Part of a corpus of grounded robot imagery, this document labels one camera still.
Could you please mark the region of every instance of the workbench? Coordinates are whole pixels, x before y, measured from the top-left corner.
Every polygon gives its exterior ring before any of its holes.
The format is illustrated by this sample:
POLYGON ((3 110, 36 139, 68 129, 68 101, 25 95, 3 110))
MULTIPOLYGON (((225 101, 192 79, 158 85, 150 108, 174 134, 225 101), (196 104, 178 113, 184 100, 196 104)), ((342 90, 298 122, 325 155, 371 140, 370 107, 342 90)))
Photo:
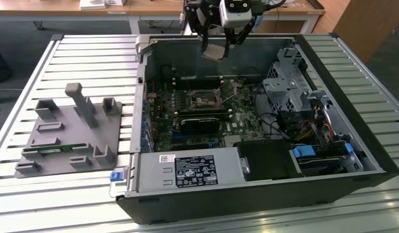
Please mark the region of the workbench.
MULTIPOLYGON (((399 176, 335 203, 158 225, 136 224, 115 203, 127 186, 109 171, 16 179, 15 166, 33 129, 39 99, 73 104, 67 83, 80 82, 93 103, 124 104, 117 167, 129 163, 136 35, 65 35, 52 40, 0 131, 0 232, 379 232, 399 229, 399 176)), ((339 38, 305 35, 378 140, 399 166, 399 103, 339 38)), ((313 72, 314 84, 322 84, 313 72)))
MULTIPOLYGON (((306 0, 298 6, 286 4, 266 12, 264 20, 303 21, 301 32, 310 33, 325 10, 317 10, 306 0)), ((80 0, 0 0, 0 21, 93 21, 124 20, 132 34, 140 34, 141 20, 180 20, 184 0, 128 0, 124 6, 107 5, 105 9, 81 11, 80 0)))

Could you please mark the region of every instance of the wooden table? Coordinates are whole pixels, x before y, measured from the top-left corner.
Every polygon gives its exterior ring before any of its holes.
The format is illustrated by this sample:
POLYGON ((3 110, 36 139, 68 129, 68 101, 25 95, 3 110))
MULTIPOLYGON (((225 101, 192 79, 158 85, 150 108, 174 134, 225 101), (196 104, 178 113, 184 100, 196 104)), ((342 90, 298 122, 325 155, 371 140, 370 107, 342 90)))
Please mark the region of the wooden table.
MULTIPOLYGON (((128 0, 124 6, 81 11, 80 0, 0 0, 0 21, 91 21, 127 20, 133 34, 140 34, 141 20, 178 20, 182 0, 128 0)), ((313 31, 323 10, 317 10, 307 0, 297 0, 265 14, 265 20, 305 21, 302 33, 313 31)))

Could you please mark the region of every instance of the blue latch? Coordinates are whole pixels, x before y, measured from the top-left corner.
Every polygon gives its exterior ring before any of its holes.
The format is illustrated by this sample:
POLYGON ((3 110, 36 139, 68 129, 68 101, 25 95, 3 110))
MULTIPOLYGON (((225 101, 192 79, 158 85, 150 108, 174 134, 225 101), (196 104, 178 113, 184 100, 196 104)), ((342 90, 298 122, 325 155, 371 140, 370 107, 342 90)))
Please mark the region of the blue latch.
POLYGON ((294 157, 307 157, 307 156, 315 156, 315 152, 313 149, 313 146, 297 146, 293 149, 294 157))
POLYGON ((346 143, 345 147, 346 147, 346 150, 347 150, 349 154, 354 153, 354 149, 353 149, 353 146, 351 146, 350 143, 346 143))
POLYGON ((111 182, 123 181, 123 171, 112 171, 111 173, 111 182))

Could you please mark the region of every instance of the motherboard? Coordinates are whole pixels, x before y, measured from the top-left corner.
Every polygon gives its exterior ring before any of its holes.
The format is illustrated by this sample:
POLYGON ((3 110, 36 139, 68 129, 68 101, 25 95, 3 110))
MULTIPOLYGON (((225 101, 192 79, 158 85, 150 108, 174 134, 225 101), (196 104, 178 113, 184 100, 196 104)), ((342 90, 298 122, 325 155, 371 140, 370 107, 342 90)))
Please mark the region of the motherboard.
POLYGON ((146 99, 154 151, 224 148, 262 140, 256 87, 241 77, 213 77, 201 83, 174 78, 152 84, 146 99))

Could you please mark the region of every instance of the warning label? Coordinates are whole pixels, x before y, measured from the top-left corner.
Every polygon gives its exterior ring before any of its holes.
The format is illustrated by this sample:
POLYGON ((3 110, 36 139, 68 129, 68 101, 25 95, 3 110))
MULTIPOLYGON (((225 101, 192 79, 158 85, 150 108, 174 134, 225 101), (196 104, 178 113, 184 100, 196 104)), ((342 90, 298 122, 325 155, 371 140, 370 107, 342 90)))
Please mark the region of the warning label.
POLYGON ((178 188, 218 184, 213 155, 174 158, 178 188))

